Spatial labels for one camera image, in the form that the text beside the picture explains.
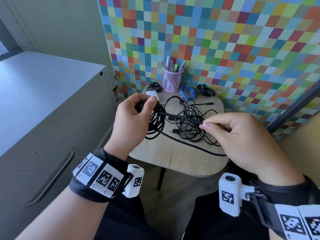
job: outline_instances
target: person's left hand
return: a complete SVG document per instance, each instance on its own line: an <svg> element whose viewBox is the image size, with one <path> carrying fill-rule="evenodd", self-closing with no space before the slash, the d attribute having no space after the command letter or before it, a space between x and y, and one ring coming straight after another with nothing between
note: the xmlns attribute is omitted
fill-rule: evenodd
<svg viewBox="0 0 320 240"><path fill-rule="evenodd" d="M140 113L134 108L139 101L145 101ZM112 135L103 149L125 161L147 135L149 119L156 103L155 96L135 93L119 104Z"/></svg>

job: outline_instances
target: hand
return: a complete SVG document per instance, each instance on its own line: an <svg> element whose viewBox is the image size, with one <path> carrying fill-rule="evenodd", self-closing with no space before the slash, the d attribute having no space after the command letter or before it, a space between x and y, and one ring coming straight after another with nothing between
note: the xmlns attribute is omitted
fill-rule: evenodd
<svg viewBox="0 0 320 240"><path fill-rule="evenodd" d="M200 129L213 135L235 164L257 174L267 184L289 186L305 181L266 128L250 113L217 114L204 120Z"/></svg>
<svg viewBox="0 0 320 240"><path fill-rule="evenodd" d="M139 101L145 101L140 113L134 108ZM149 119L156 103L155 96L135 93L119 104L112 135L103 149L125 161L147 135Z"/></svg>

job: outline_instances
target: wooden tabletop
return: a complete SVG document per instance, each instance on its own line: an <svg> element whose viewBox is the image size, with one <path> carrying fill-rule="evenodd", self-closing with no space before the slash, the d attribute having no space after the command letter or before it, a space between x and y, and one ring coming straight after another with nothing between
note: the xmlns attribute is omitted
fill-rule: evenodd
<svg viewBox="0 0 320 240"><path fill-rule="evenodd" d="M146 94L147 86L142 93ZM158 92L159 102L164 104L168 98L173 95L180 96L179 92L168 93L165 91ZM198 109L205 113L209 109L214 109L218 113L223 113L222 101L217 96L206 97L200 94L195 97L196 103L214 102L214 105L197 105ZM178 114L182 111L182 106L179 104L177 98L171 99L166 105L166 112L170 114ZM210 111L204 118L208 118L215 113ZM179 140L176 133L170 133L169 129L177 128L175 124L170 124L166 121L163 132L175 137ZM215 141L214 137L208 135L211 141ZM224 154L222 147L209 145L203 140L199 142L190 142L183 140L186 143L194 144L198 147L204 148L210 152ZM169 168L181 173L186 173L196 177L209 177L221 171L227 164L228 158L222 156L214 156L209 153L203 152L199 149L183 145L176 142L164 135L159 135L153 140L144 139L131 153L130 156L140 161L148 162L164 168Z"/></svg>

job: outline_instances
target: blue cable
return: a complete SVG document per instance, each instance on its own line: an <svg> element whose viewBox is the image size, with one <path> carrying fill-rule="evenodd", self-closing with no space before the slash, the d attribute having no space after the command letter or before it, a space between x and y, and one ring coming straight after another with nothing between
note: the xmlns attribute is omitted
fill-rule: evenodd
<svg viewBox="0 0 320 240"><path fill-rule="evenodd" d="M189 87L189 85L181 86L180 88L180 94L187 100L194 100L196 97L196 92L192 87Z"/></svg>

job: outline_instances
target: green highlighter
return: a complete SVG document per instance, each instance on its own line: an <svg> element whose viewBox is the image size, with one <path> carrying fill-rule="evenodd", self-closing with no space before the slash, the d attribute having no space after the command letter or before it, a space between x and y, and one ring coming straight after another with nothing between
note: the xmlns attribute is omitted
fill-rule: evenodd
<svg viewBox="0 0 320 240"><path fill-rule="evenodd" d="M179 70L179 65L176 63L173 67L173 72L178 72Z"/></svg>

